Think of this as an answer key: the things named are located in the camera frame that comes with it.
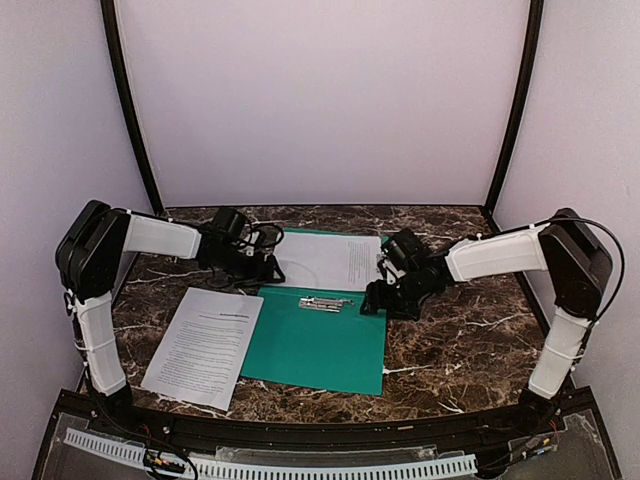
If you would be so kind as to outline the white paper sheet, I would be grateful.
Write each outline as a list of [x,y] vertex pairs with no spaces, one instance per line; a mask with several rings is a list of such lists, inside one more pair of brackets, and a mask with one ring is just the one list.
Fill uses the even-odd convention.
[[274,254],[285,287],[360,293],[380,279],[381,244],[375,236],[286,231]]

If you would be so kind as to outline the printed paper sheet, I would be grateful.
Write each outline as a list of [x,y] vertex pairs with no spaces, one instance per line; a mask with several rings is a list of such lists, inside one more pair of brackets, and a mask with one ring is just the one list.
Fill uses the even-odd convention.
[[141,387],[228,410],[262,306],[258,296],[188,288]]

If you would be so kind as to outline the green plastic folder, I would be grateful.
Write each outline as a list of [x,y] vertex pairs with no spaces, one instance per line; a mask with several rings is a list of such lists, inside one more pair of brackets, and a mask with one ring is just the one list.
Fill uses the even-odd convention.
[[[360,314],[364,292],[263,286],[244,377],[340,393],[383,391],[386,318]],[[300,309],[301,297],[350,299],[340,313]]]

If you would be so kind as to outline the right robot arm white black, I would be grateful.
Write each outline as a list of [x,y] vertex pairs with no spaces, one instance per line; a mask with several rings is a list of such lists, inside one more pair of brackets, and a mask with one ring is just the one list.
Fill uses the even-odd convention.
[[624,276],[625,256],[611,255],[601,234],[614,245],[620,243],[610,229],[571,208],[510,230],[459,238],[437,250],[405,228],[382,243],[377,263],[381,277],[367,285],[360,312],[416,320],[423,303],[450,286],[544,272],[554,295],[553,317],[526,391],[550,400],[581,361],[593,329],[622,286],[610,279]]

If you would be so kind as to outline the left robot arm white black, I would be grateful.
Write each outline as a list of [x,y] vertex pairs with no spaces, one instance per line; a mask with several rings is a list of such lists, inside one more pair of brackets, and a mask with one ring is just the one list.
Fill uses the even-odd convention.
[[55,264],[91,392],[104,399],[131,394],[112,320],[112,292],[124,254],[194,260],[204,270],[227,273],[235,284],[281,284],[286,276],[274,249],[284,231],[278,228],[270,241],[266,230],[231,207],[194,225],[89,201],[58,245]]

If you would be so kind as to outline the metal centre spring clip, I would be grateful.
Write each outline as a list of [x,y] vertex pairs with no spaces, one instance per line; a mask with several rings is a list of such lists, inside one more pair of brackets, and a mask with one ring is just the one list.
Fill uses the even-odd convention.
[[350,299],[321,298],[321,297],[301,297],[298,302],[300,309],[322,311],[330,313],[340,313],[345,306],[353,306]]

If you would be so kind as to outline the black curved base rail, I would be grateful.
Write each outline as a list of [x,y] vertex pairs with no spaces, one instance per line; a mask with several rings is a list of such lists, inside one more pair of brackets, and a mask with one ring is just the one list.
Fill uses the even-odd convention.
[[522,436],[506,424],[517,406],[471,414],[358,424],[256,423],[181,415],[135,407],[154,438],[189,451],[218,447],[290,451],[358,451],[434,445],[441,452],[502,448]]

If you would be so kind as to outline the right black frame post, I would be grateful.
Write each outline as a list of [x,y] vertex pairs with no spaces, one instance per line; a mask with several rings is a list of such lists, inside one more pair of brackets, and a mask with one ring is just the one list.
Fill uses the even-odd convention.
[[531,0],[529,2],[529,11],[521,60],[514,88],[511,108],[507,119],[501,148],[497,158],[496,167],[484,202],[484,209],[488,212],[489,215],[493,215],[495,213],[500,195],[506,182],[506,177],[516,146],[516,141],[518,139],[536,60],[543,19],[544,4],[545,2],[543,0]]

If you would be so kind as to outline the black frame post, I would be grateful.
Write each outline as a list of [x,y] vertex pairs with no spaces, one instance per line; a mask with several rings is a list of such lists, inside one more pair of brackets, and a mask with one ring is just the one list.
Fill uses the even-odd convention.
[[516,141],[518,139],[536,60],[543,19],[544,4],[545,2],[543,0],[531,0],[529,2],[529,11],[521,60],[514,88],[511,108],[507,119],[501,148],[497,158],[496,167],[484,202],[484,209],[488,212],[489,215],[493,215],[495,213],[500,195],[506,182],[506,177],[516,146]]
[[143,133],[134,103],[133,93],[129,82],[129,76],[125,63],[124,44],[120,35],[116,2],[113,0],[101,0],[100,8],[107,42],[107,49],[111,63],[111,69],[116,85],[121,111],[125,121],[126,130],[136,161],[138,173],[142,180],[144,190],[152,211],[155,214],[163,213],[163,205],[160,191],[153,173],[152,165],[143,139]]

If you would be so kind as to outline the left black frame post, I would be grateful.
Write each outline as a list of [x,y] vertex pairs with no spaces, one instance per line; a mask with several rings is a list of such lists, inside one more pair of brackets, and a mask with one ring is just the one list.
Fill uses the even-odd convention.
[[126,130],[136,161],[138,173],[142,180],[144,190],[152,211],[155,214],[163,213],[163,205],[160,191],[153,173],[152,165],[143,139],[143,133],[134,103],[133,93],[129,82],[129,76],[125,63],[124,44],[120,35],[116,2],[113,0],[101,0],[100,8],[107,42],[107,49],[111,63],[111,69],[116,85],[121,111],[125,121]]

